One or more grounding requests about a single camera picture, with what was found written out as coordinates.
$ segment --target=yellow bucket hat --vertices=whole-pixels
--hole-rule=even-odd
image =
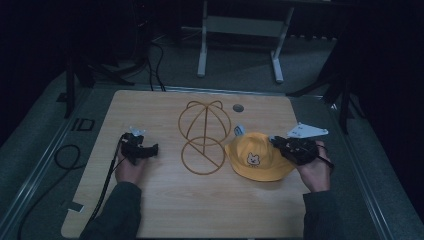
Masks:
[[[237,136],[225,146],[225,152],[236,173],[256,181],[277,181],[294,169],[263,133]]]

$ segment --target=hand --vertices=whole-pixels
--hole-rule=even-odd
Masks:
[[[316,141],[316,143],[324,147],[324,142]],[[330,161],[323,147],[318,147],[319,155]],[[296,166],[296,169],[299,171],[303,183],[311,192],[330,190],[331,169],[321,159],[316,158],[308,164]]]
[[[130,182],[135,185],[140,183],[142,178],[142,171],[144,169],[144,164],[146,164],[147,159],[136,159],[136,165],[133,165],[126,157],[121,153],[121,149],[118,152],[118,166],[115,169],[115,178],[119,182]]]

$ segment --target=sleeve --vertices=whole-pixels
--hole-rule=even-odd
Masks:
[[[303,239],[346,239],[337,203],[331,191],[303,195],[306,214]]]
[[[102,213],[87,224],[79,239],[135,239],[141,221],[140,203],[140,188],[118,183]]]

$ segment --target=floor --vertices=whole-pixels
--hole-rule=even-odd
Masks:
[[[166,35],[155,37],[153,42],[157,45],[150,49],[150,60],[153,66],[160,63],[155,73],[168,91],[284,96],[312,83],[334,46],[334,41],[287,39],[280,57],[285,82],[277,84],[270,64],[269,51],[275,43],[272,39],[260,39],[260,46],[256,38],[212,35],[210,39],[206,76],[198,78],[198,30],[184,31],[183,42],[179,46]],[[77,108],[69,119],[63,118],[65,104],[56,102],[58,95],[65,90],[65,74],[52,81],[34,104],[0,149],[1,162],[8,164],[8,168],[0,170],[0,213],[3,216],[0,225],[3,235],[0,238],[16,239],[22,232],[23,239],[63,239],[61,222],[83,169],[69,172],[58,185],[54,185],[64,173],[53,164],[54,153],[64,144],[77,142],[84,150],[81,163],[77,165],[87,161],[113,93],[118,89],[150,89],[148,68],[124,77],[136,85],[124,87],[96,75],[94,88],[77,86]],[[154,89],[160,90],[158,80],[153,78],[152,82]],[[414,213],[367,120],[351,110],[349,134],[341,133],[337,127],[337,104],[329,106],[319,99],[324,91],[325,86],[307,96],[293,99],[293,106],[298,119],[328,126],[335,133],[326,141],[334,144],[331,147],[332,157],[336,165],[342,166],[340,171],[335,172],[333,187],[342,218],[346,221],[347,238],[424,239],[422,222]],[[96,120],[92,132],[71,130],[75,121],[82,118]],[[63,158],[72,163],[75,157],[71,152]],[[55,188],[44,196],[43,193],[52,186]],[[42,201],[34,205],[39,197]],[[23,217],[25,224],[20,225]]]

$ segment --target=metal stand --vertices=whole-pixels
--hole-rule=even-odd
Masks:
[[[245,34],[266,37],[278,37],[278,45],[271,51],[271,61],[274,68],[275,80],[282,83],[283,73],[279,56],[283,47],[287,30],[293,15],[294,7],[289,8],[285,21],[242,19],[208,15],[208,1],[203,1],[203,21],[202,21],[202,47],[200,49],[199,66],[197,76],[204,77],[206,72],[207,58],[207,33],[220,32],[230,34]]]

